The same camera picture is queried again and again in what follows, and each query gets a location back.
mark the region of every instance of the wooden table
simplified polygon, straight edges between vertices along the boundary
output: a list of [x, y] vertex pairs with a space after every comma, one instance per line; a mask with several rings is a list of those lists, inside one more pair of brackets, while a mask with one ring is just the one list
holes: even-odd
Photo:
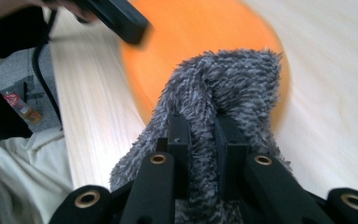
[[[274, 133], [299, 183], [322, 197], [358, 189], [358, 2], [243, 1], [272, 25], [289, 60], [289, 96]], [[117, 37], [61, 11], [50, 48], [75, 188], [108, 188], [145, 126]]]

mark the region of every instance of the gray towel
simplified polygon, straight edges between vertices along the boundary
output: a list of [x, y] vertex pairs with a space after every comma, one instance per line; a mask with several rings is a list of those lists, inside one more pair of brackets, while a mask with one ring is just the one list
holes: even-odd
[[168, 117], [188, 119], [192, 151], [188, 201], [175, 203], [175, 223], [242, 223], [237, 202], [218, 196], [214, 118], [233, 118], [253, 152], [278, 158], [287, 169], [270, 129], [278, 100], [281, 56], [268, 50], [221, 50], [181, 63], [163, 90], [150, 123], [111, 174], [111, 190], [133, 180], [158, 138], [167, 137]]

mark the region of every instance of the white fabric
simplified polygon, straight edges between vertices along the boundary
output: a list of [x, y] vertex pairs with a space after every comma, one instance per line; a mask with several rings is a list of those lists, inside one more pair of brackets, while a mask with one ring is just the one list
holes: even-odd
[[13, 217], [0, 222], [48, 223], [74, 190], [62, 131], [0, 141], [0, 185], [12, 201], [7, 209], [13, 209], [6, 211]]

